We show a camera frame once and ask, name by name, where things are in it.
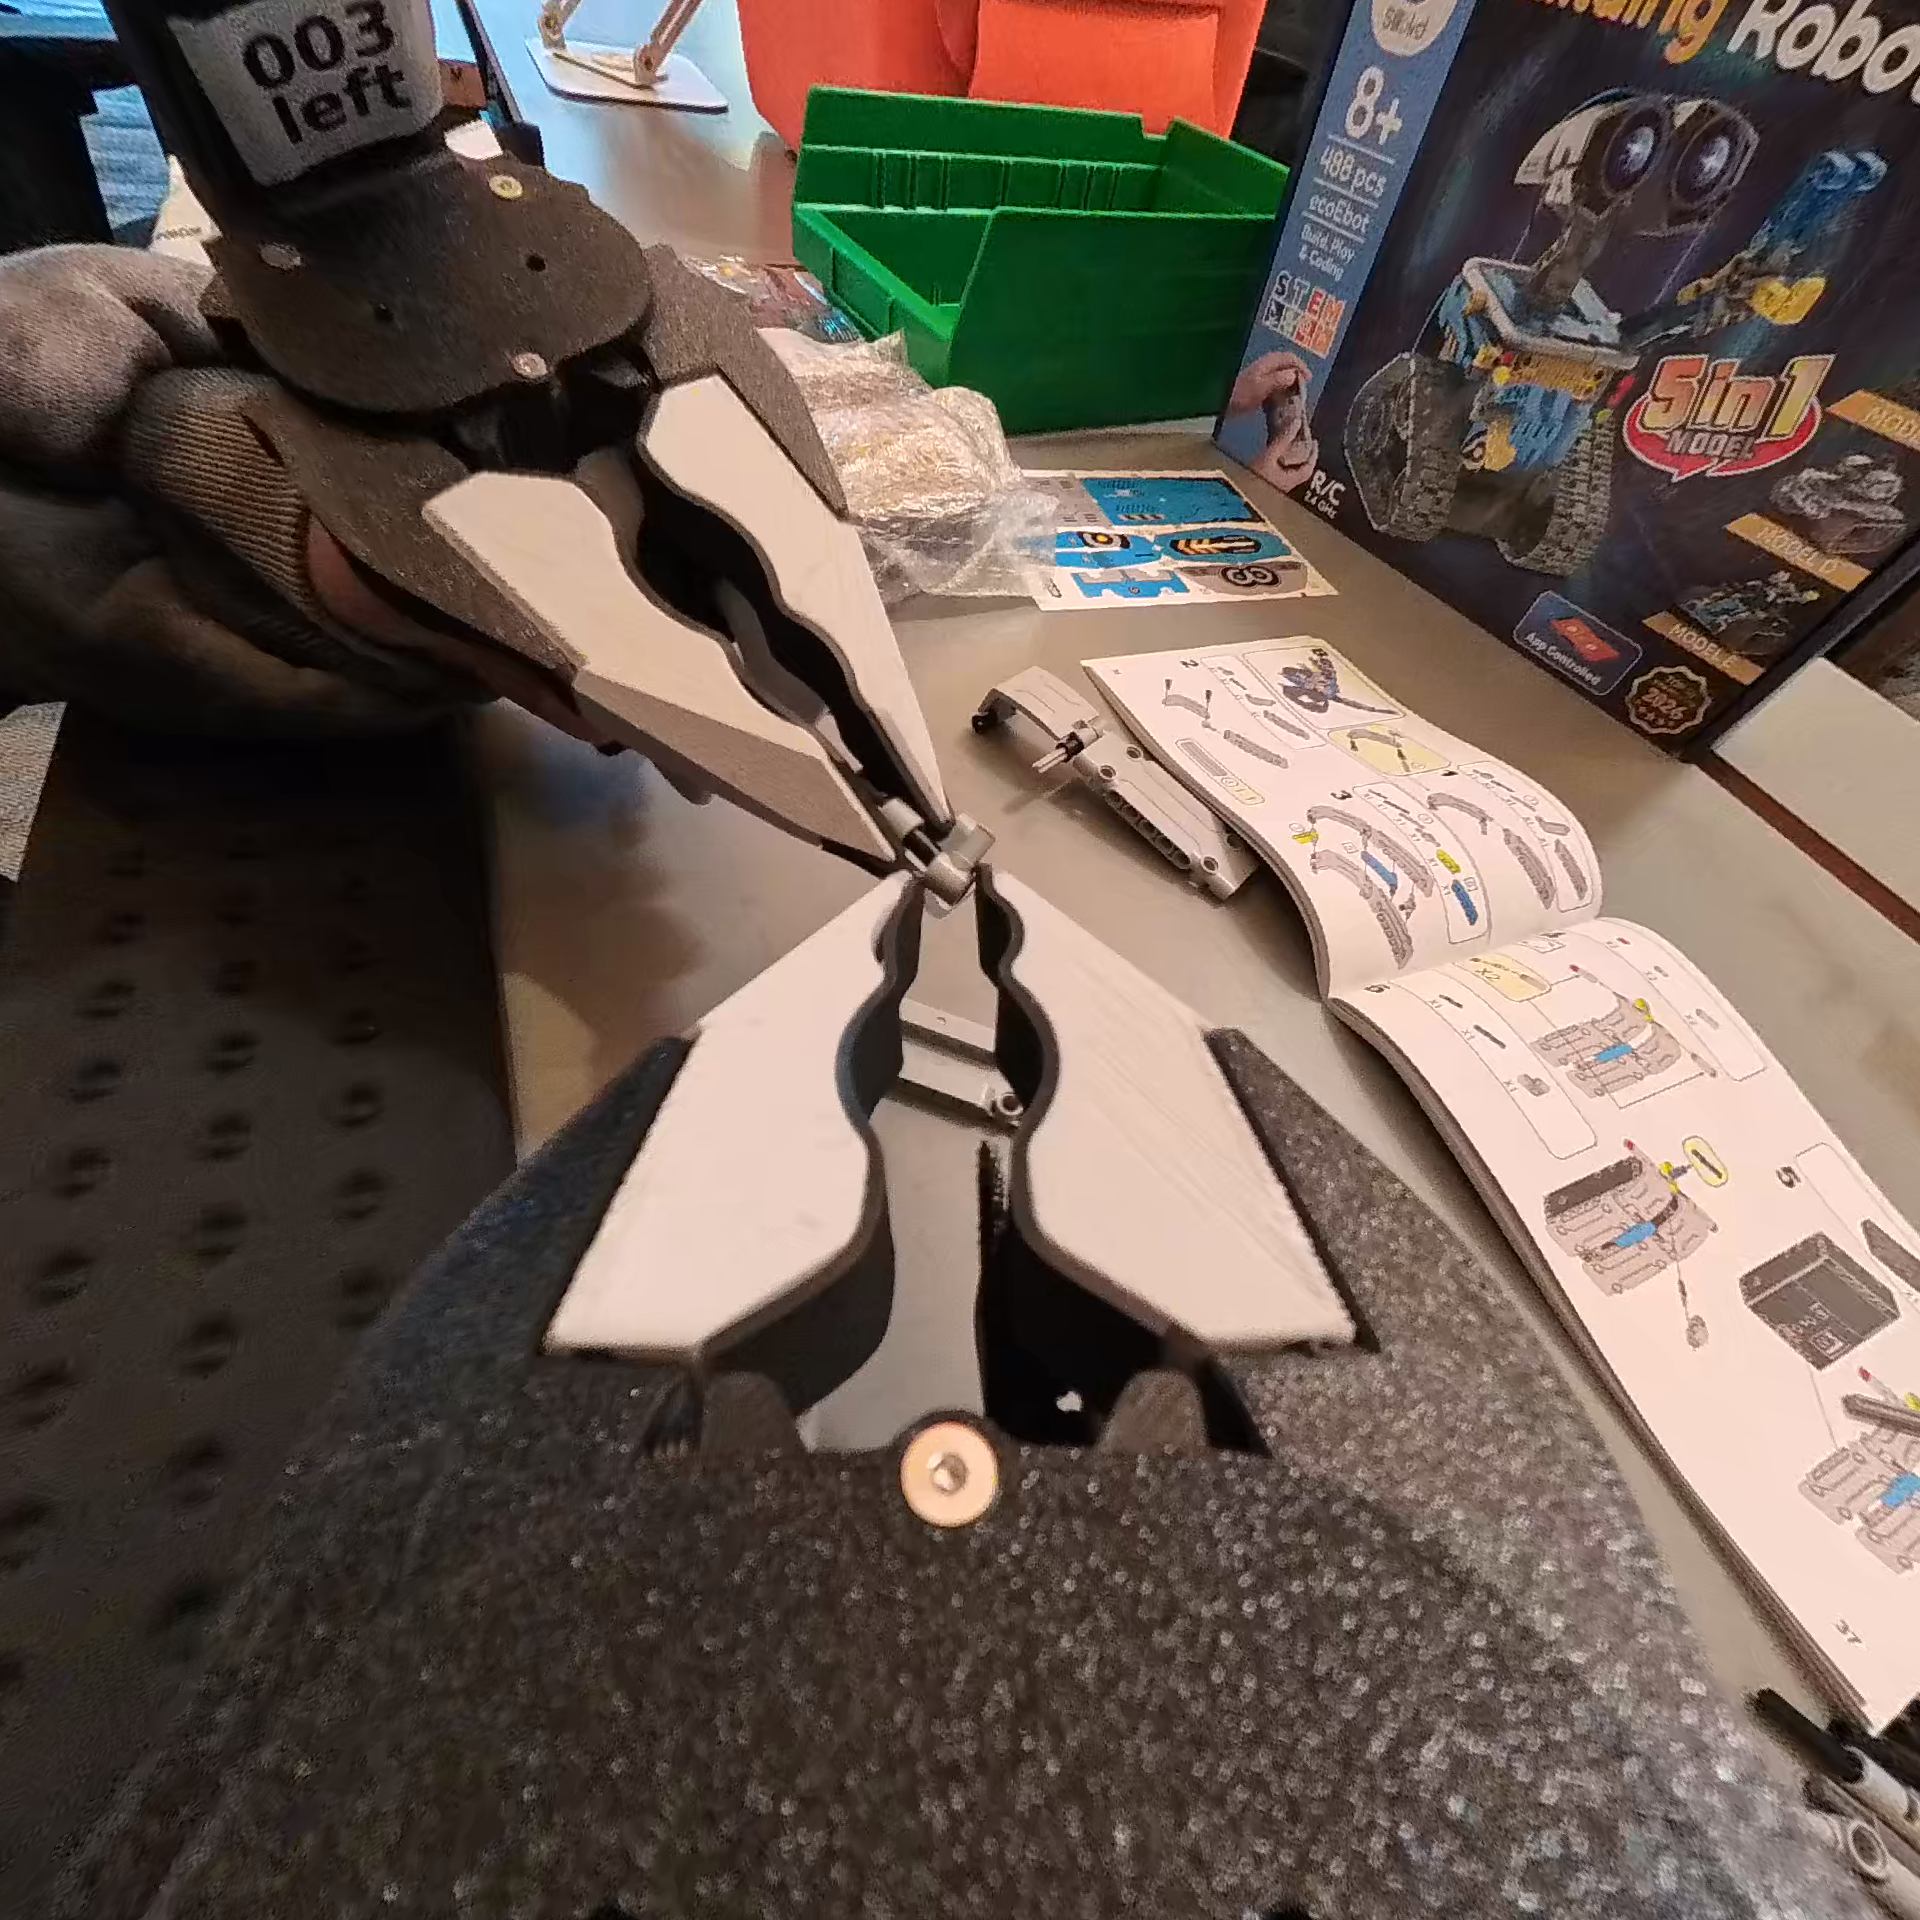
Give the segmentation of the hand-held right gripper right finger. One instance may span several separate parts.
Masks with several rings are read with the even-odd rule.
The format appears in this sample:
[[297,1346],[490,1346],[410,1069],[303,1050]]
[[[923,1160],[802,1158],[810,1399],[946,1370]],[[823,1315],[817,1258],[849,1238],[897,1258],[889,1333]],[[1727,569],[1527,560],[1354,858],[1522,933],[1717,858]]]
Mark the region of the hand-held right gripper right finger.
[[1226,1070],[1234,1035],[1002,868],[973,909],[1019,1102],[979,1195],[984,1412],[1099,1420],[1150,1370],[1222,1412],[1226,1359],[1354,1346],[1356,1308]]

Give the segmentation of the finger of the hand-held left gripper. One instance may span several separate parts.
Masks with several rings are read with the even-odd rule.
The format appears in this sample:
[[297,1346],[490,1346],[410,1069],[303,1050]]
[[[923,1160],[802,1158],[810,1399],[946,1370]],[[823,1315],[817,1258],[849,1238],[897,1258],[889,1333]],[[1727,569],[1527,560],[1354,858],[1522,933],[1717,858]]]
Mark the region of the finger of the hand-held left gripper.
[[694,552],[754,609],[764,652],[882,798],[942,833],[952,806],[862,539],[719,375],[669,385],[637,440]]
[[612,733],[809,842],[899,860],[826,742],[760,702],[719,639],[637,586],[613,526],[574,483],[476,472],[427,498],[422,519],[559,648],[576,705]]

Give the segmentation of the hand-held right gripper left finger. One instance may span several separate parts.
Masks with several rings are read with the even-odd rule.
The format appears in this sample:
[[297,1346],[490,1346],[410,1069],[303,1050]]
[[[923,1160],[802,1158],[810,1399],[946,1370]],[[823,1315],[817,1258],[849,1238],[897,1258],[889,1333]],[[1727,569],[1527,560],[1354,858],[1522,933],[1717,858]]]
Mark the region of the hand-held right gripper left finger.
[[676,1050],[547,1356],[772,1379],[804,1415],[876,1355],[894,1232],[874,1115],[902,1069],[920,886],[889,876]]

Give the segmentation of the grey panel with holes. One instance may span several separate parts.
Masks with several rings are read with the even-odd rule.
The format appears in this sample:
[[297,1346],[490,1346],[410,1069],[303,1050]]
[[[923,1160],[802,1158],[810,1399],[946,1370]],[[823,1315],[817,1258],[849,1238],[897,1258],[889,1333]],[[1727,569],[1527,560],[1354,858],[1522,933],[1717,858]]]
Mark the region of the grey panel with holes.
[[1159,760],[1112,733],[1113,776],[1082,783],[1092,798],[1173,865],[1196,890],[1232,900],[1257,872],[1257,860],[1229,826],[1200,803]]

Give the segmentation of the grey desk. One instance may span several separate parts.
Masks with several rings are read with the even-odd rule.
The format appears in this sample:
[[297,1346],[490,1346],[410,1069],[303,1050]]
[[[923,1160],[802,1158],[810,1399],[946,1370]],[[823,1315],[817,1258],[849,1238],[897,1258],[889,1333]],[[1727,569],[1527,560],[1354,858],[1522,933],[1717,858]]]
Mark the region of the grey desk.
[[[1449,1223],[1613,1450],[1726,1692],[1773,1688],[1826,1719],[1827,1685],[1576,1355],[1413,1095],[1326,1013],[1280,886],[1209,900],[1109,810],[1033,786],[1004,742],[972,733],[972,710],[987,682],[1030,662],[1074,678],[1084,656],[1180,639],[1332,639],[1416,713],[1570,803],[1599,852],[1604,905],[1690,955],[1909,1220],[1917,946],[1710,772],[1633,740],[1307,512],[1259,483],[1242,489],[1332,579],[1332,598],[1109,613],[917,600],[899,610],[947,795],[994,828],[1013,876],[1203,1016],[1244,1032]],[[684,803],[633,758],[600,758],[517,708],[489,708],[473,738],[493,808],[493,955],[522,1155],[649,1043],[689,1029],[869,886],[729,803]]]

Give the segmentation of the person's left hand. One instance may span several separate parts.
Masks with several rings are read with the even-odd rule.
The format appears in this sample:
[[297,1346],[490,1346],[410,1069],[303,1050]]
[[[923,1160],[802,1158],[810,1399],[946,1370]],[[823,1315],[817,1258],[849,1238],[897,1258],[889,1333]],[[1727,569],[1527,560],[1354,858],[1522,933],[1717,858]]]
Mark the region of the person's left hand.
[[509,700],[557,732],[589,742],[597,755],[613,758],[624,752],[617,738],[580,710],[570,690],[547,669],[476,628],[456,619],[447,622],[437,609],[420,618],[403,593],[394,598],[384,579],[364,570],[313,515],[304,519],[304,578],[322,610],[356,636],[390,655],[433,662],[462,682],[473,682],[490,698]]

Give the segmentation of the crumpled clear plastic wrap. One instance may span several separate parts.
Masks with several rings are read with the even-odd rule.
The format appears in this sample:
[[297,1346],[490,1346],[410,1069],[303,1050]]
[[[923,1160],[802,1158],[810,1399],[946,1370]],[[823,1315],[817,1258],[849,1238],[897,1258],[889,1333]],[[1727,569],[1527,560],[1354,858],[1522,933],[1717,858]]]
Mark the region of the crumpled clear plastic wrap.
[[866,340],[793,259],[684,253],[760,328],[800,385],[880,598],[1027,598],[1056,532],[997,408],[934,389],[902,333]]

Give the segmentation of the green plastic bins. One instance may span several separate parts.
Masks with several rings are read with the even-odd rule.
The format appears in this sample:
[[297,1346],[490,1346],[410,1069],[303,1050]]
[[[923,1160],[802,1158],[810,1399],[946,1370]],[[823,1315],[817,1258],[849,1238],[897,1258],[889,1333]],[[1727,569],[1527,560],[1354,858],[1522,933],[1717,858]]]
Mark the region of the green plastic bins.
[[792,229],[866,338],[1023,438],[1217,413],[1284,183],[1187,119],[814,86]]

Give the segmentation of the blue sticker sheet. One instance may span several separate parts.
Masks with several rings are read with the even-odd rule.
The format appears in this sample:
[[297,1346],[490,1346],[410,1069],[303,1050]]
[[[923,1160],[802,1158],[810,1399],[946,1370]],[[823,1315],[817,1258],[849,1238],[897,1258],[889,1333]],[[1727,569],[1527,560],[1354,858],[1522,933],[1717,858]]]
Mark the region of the blue sticker sheet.
[[1332,598],[1332,582],[1217,469],[1037,469],[1053,512],[1027,588],[1039,610]]

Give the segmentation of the white instruction booklet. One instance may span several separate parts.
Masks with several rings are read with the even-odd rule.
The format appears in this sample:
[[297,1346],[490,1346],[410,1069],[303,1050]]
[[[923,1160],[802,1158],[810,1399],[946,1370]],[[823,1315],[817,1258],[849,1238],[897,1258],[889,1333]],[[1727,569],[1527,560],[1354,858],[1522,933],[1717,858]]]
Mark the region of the white instruction booklet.
[[1917,1703],[1917,1228],[1546,786],[1317,636],[1084,660],[1287,888],[1669,1478],[1836,1703]]

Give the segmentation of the orange plastic case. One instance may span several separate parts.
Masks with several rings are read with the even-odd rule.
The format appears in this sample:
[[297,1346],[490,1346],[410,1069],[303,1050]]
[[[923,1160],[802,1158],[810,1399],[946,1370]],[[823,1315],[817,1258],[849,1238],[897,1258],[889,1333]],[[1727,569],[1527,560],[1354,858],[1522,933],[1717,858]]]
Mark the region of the orange plastic case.
[[1262,2],[736,2],[762,119],[797,149],[817,86],[1096,108],[1229,133]]

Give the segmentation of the dark blue toy kit box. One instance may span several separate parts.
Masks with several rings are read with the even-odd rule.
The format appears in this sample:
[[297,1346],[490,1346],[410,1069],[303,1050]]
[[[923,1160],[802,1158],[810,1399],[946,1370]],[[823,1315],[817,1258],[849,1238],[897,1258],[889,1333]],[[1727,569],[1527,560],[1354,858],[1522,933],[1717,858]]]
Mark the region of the dark blue toy kit box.
[[1217,448],[1702,749],[1917,566],[1917,6],[1337,29]]

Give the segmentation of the pile of small colourful pieces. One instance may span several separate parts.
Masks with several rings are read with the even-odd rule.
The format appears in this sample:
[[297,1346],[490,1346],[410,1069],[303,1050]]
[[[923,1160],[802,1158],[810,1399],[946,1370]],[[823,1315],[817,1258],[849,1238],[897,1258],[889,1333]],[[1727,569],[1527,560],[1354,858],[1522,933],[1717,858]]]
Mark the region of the pile of small colourful pieces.
[[1753,1688],[1744,1709],[1809,1763],[1804,1805],[1836,1860],[1886,1918],[1917,1918],[1917,1765],[1890,1748],[1823,1729],[1780,1692]]

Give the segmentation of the grey open frame piece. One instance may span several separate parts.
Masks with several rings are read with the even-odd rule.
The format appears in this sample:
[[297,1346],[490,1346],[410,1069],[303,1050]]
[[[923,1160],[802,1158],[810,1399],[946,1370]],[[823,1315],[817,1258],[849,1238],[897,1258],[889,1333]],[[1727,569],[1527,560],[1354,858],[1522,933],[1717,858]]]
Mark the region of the grey open frame piece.
[[994,1032],[914,998],[899,999],[897,1088],[947,1115],[1013,1129],[1023,1099],[997,1069]]

